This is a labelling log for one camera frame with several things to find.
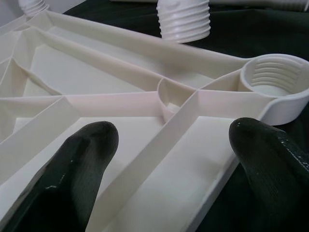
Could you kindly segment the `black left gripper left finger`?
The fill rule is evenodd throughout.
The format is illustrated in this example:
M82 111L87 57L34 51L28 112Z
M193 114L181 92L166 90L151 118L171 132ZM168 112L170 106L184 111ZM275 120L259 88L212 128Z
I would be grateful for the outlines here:
M5 214L1 231L85 231L118 144L118 130L109 121L87 124L69 136Z

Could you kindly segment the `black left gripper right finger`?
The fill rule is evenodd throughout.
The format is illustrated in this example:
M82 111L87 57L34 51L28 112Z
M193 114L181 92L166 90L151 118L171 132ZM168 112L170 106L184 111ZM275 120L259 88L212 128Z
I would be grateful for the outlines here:
M283 130L241 117L229 141L274 232L309 230L309 155Z

